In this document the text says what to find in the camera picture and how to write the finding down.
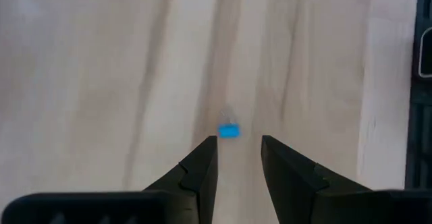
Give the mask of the black aluminium table frame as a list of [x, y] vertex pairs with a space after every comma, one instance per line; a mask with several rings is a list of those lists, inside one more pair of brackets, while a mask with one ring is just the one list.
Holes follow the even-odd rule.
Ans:
[[432, 189], [432, 0], [416, 5], [405, 186]]

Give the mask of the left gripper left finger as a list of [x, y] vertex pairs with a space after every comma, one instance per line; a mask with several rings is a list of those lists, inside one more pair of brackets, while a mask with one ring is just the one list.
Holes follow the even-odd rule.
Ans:
[[1, 224], [211, 224], [217, 178], [209, 136], [142, 191], [29, 194], [5, 207]]

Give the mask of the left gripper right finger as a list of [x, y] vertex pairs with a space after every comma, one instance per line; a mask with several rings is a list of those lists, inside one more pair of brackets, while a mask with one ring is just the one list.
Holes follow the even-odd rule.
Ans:
[[279, 224], [432, 224], [432, 191], [368, 189], [268, 135], [261, 159]]

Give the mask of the blue binder clip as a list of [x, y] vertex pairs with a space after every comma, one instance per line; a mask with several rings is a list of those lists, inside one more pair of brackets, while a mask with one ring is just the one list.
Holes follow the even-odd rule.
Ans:
[[220, 111], [217, 131], [220, 138], [238, 138], [240, 136], [240, 124], [230, 107], [222, 108]]

